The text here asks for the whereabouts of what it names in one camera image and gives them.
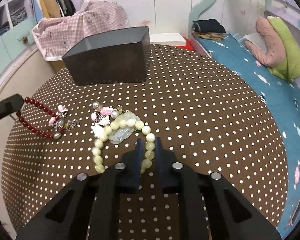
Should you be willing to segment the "dark navy folded clothes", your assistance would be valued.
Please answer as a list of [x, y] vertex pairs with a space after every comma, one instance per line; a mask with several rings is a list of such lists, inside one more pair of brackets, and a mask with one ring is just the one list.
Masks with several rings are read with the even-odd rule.
[[208, 20], [193, 21], [192, 32], [198, 34], [205, 34], [205, 33], [225, 34], [226, 33], [225, 28], [214, 18]]

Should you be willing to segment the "white pillow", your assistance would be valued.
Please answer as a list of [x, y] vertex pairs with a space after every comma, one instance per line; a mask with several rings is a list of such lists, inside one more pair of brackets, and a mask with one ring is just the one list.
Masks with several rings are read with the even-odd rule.
[[244, 35], [244, 38], [247, 41], [254, 44], [258, 49], [260, 49], [264, 53], [267, 52], [267, 46], [266, 46], [265, 40], [259, 33], [251, 33], [248, 35]]

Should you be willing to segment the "brown polka dot tablecloth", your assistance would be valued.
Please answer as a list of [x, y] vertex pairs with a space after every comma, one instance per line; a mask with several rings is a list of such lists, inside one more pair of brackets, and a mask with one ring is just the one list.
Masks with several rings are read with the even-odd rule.
[[[157, 180], [155, 140], [196, 172], [219, 172], [273, 226], [287, 195], [287, 161], [279, 128], [259, 95], [220, 63], [171, 46], [154, 45], [147, 80], [78, 86], [64, 69], [25, 99], [8, 136], [2, 192], [19, 231], [78, 173], [90, 176], [118, 163], [143, 142], [141, 184], [121, 198], [120, 239], [175, 239], [176, 194]], [[58, 106], [79, 126], [54, 140], [48, 126]], [[115, 119], [131, 111], [136, 131], [120, 144], [108, 136], [125, 127]]]

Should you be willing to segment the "green folded quilt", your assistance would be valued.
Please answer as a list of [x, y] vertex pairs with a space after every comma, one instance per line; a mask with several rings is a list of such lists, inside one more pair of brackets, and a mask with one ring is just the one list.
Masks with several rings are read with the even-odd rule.
[[300, 77], [300, 48], [289, 28], [279, 17], [268, 16], [267, 20], [281, 39], [285, 58], [275, 67], [267, 67], [271, 74], [287, 81], [294, 82]]

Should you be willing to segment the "grey metal tin box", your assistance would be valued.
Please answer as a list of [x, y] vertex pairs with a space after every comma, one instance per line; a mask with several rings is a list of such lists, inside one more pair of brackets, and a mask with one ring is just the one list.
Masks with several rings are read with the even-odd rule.
[[151, 61], [149, 28], [131, 27], [85, 37], [62, 60], [78, 86], [145, 82]]

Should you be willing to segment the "pink checkered cloth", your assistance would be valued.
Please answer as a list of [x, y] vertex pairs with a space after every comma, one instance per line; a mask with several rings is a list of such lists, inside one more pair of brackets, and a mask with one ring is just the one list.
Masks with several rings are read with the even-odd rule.
[[41, 19], [32, 35], [45, 61], [61, 61], [83, 38], [129, 26], [123, 7], [113, 2], [85, 0], [72, 16]]

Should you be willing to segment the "blue patterned bed mattress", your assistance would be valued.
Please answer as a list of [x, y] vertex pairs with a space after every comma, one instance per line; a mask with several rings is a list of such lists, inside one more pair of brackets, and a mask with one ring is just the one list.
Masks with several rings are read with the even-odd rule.
[[228, 33], [222, 41], [199, 37], [191, 41], [197, 52], [207, 53], [218, 63], [239, 75], [267, 105], [286, 148], [287, 199], [283, 214], [273, 218], [283, 239], [290, 239], [300, 222], [300, 88], [271, 74], [250, 53], [242, 35]]

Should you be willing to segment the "teal drawer cabinet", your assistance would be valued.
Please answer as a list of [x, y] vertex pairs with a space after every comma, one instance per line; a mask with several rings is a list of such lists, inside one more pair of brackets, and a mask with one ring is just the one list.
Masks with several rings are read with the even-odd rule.
[[32, 29], [36, 24], [35, 17], [31, 16], [0, 36], [0, 75], [13, 60], [34, 43]]

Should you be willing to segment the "pale green jade pendant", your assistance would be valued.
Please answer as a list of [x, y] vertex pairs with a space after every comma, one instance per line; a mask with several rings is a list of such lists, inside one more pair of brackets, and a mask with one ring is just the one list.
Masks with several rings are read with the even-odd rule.
[[115, 119], [115, 122], [119, 125], [121, 121], [126, 122], [125, 127], [120, 127], [118, 130], [113, 130], [113, 132], [108, 136], [108, 139], [112, 144], [120, 144], [122, 143], [125, 139], [130, 137], [135, 131], [136, 128], [135, 126], [128, 126], [128, 120], [132, 119], [133, 121], [141, 121], [141, 119], [133, 112], [127, 111], [125, 113], [122, 113], [119, 115], [118, 118]]

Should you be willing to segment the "folded blue jeans stack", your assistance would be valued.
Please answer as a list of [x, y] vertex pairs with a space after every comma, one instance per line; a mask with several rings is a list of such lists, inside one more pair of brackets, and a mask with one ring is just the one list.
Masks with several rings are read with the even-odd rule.
[[27, 12], [25, 7], [19, 7], [17, 10], [10, 13], [10, 20], [8, 19], [8, 11], [5, 6], [0, 7], [0, 36], [8, 32], [10, 27], [10, 21], [12, 26], [16, 26], [27, 18]]

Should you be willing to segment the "hanging clothes row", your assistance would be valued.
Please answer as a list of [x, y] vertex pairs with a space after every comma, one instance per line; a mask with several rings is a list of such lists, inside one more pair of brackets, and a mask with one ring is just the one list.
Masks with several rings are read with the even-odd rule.
[[76, 12], [72, 0], [29, 0], [29, 2], [36, 23], [44, 18], [72, 16]]

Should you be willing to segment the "pink silver charm cluster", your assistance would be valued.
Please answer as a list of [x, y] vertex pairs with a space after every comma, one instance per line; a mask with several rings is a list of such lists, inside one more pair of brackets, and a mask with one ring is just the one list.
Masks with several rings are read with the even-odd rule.
[[60, 139], [65, 132], [70, 131], [73, 128], [79, 126], [78, 120], [68, 120], [66, 117], [68, 116], [69, 110], [63, 106], [59, 105], [56, 113], [52, 115], [48, 122], [48, 126], [52, 128], [52, 138], [54, 140]]

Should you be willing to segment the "red upholstered bench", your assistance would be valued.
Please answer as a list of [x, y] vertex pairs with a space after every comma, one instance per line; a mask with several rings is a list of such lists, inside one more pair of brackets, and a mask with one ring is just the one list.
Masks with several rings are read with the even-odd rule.
[[194, 48], [191, 45], [190, 41], [188, 39], [186, 39], [185, 37], [184, 37], [184, 40], [185, 40], [186, 44], [184, 46], [177, 46], [177, 47], [181, 48], [181, 49], [186, 49], [186, 50], [194, 51]]

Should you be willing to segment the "teal bunk bed frame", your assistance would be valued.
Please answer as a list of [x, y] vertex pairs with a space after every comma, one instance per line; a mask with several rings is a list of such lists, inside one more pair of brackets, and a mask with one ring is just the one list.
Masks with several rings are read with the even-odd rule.
[[216, 19], [227, 32], [248, 35], [256, 31], [260, 17], [280, 17], [300, 47], [300, 8], [296, 0], [201, 0], [189, 14], [189, 21]]

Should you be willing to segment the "pink folded quilt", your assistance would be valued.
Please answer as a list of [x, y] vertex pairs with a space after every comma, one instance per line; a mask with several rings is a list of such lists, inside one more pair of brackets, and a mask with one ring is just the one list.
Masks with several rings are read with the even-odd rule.
[[265, 40], [267, 52], [264, 53], [254, 44], [245, 39], [246, 48], [264, 66], [275, 67], [285, 58], [285, 49], [279, 36], [266, 18], [260, 17], [256, 21], [256, 31]]

